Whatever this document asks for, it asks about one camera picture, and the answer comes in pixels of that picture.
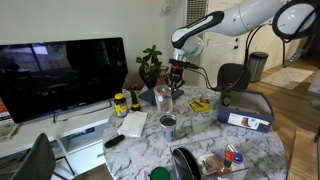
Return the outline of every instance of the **rug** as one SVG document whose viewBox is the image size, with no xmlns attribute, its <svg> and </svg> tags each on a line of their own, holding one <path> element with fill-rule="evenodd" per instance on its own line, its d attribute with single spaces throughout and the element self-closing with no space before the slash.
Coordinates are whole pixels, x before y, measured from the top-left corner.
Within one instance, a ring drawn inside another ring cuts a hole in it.
<svg viewBox="0 0 320 180">
<path fill-rule="evenodd" d="M 313 71 L 287 67 L 262 79 L 261 82 L 292 90 L 312 73 Z"/>
</svg>

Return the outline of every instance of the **remote control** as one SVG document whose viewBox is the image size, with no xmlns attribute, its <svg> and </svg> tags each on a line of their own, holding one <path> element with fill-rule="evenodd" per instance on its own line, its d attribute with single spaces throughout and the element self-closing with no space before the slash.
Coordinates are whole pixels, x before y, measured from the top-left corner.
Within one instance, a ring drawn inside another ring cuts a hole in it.
<svg viewBox="0 0 320 180">
<path fill-rule="evenodd" d="M 111 148 L 112 146 L 115 146 L 117 145 L 120 141 L 122 141 L 124 139 L 124 135 L 119 135 L 109 141 L 107 141 L 105 144 L 104 144 L 104 147 L 105 148 Z"/>
</svg>

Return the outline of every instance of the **napkin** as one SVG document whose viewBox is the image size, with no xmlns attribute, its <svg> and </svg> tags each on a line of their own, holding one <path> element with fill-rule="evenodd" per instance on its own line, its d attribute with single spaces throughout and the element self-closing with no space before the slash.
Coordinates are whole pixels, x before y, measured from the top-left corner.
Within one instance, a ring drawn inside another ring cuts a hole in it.
<svg viewBox="0 0 320 180">
<path fill-rule="evenodd" d="M 148 113 L 139 111 L 129 113 L 124 118 L 122 126 L 118 130 L 118 133 L 132 137 L 141 137 L 147 115 Z"/>
</svg>

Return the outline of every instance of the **trash can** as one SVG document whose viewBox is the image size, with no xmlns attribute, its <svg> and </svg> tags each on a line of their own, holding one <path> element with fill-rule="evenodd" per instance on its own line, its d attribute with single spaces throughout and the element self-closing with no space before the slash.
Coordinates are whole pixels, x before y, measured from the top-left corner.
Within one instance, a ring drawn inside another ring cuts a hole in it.
<svg viewBox="0 0 320 180">
<path fill-rule="evenodd" d="M 249 56 L 248 69 L 251 71 L 250 82 L 260 81 L 268 54 L 264 52 L 253 52 Z"/>
</svg>

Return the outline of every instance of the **green lid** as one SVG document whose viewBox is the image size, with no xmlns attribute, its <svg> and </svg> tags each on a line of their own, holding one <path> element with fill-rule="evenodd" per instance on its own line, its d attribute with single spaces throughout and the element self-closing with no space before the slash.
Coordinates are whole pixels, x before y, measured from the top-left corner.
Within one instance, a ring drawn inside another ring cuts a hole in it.
<svg viewBox="0 0 320 180">
<path fill-rule="evenodd" d="M 150 180 L 171 180 L 171 176 L 166 168 L 156 167 L 151 171 Z"/>
</svg>

